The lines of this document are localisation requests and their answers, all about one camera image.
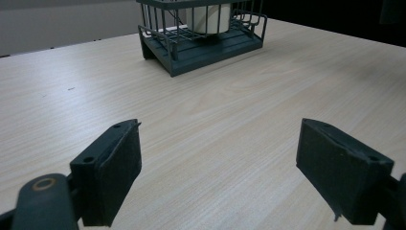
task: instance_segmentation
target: screw hole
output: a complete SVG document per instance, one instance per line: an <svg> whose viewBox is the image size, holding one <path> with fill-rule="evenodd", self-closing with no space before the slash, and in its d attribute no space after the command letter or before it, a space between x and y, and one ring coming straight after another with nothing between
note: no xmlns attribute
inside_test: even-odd
<svg viewBox="0 0 406 230"><path fill-rule="evenodd" d="M370 159L371 159L372 161L378 161L378 160L379 160L378 158L376 158L376 157L374 157L374 156L370 156Z"/></svg>
<svg viewBox="0 0 406 230"><path fill-rule="evenodd" d="M36 181L33 184L33 190L34 191L43 191L43 190L47 190L51 187L53 187L56 183L56 180L54 178L44 178L41 180Z"/></svg>
<svg viewBox="0 0 406 230"><path fill-rule="evenodd" d="M91 156L90 156L90 157L86 157L86 158L83 159L83 162L84 162L84 163L90 163L90 162L92 162L94 159L95 159L95 158L93 158L93 157L91 157Z"/></svg>

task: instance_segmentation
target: white object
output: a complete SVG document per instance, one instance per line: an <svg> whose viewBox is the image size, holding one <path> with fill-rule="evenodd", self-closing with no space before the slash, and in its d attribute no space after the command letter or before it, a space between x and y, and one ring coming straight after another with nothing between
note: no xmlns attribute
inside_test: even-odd
<svg viewBox="0 0 406 230"><path fill-rule="evenodd" d="M210 34L210 35L217 34L218 9L220 9L220 7L218 5L208 7L207 34ZM223 33L223 32L226 32L229 30L230 10L231 10L231 4L222 4L221 5L220 20L219 20L220 28L218 31L219 33ZM194 13L192 13L192 9L187 9L186 10L186 19L188 22L188 28L191 31L194 31L195 33L199 33L199 34L206 33L206 7L194 8Z"/></svg>

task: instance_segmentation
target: black background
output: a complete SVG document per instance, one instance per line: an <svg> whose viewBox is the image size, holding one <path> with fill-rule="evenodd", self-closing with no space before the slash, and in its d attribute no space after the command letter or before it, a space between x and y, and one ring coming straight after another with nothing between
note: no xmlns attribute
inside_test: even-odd
<svg viewBox="0 0 406 230"><path fill-rule="evenodd" d="M262 13L282 21L406 47L406 0L400 0L401 8L396 7L401 16L394 24L380 23L384 1L263 0Z"/></svg>

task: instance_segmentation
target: gray wall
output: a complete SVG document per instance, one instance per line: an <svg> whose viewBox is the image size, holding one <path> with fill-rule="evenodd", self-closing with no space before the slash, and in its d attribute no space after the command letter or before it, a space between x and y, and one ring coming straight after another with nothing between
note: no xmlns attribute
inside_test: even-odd
<svg viewBox="0 0 406 230"><path fill-rule="evenodd" d="M0 0L0 57L138 32L134 0Z"/></svg>

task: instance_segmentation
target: light wood grain surface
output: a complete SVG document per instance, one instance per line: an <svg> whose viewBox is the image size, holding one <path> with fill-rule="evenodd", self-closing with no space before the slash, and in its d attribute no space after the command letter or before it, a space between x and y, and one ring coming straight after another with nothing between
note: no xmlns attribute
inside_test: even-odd
<svg viewBox="0 0 406 230"><path fill-rule="evenodd" d="M275 20L262 49L175 78L135 34L1 58L0 109L1 213L132 118L143 169L112 229L381 229L334 222L296 168L303 117L406 172L406 49Z"/></svg>

